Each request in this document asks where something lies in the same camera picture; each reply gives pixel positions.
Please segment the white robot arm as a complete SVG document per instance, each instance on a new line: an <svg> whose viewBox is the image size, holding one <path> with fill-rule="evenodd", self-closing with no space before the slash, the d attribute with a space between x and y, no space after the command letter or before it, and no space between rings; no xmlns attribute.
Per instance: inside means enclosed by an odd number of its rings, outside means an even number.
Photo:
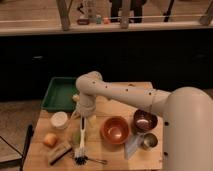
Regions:
<svg viewBox="0 0 213 171"><path fill-rule="evenodd" d="M163 171L213 171L213 99L194 87L172 92L102 80L97 71L76 80L77 112L93 114L98 95L163 118Z"/></svg>

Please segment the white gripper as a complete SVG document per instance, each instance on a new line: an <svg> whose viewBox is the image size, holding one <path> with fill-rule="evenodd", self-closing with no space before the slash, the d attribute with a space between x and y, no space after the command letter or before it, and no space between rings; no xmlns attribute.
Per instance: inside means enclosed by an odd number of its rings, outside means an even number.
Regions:
<svg viewBox="0 0 213 171"><path fill-rule="evenodd" d="M87 106L81 104L80 102L77 103L77 112L83 117L92 116L95 111L95 108L96 108L95 105L87 107Z"/></svg>

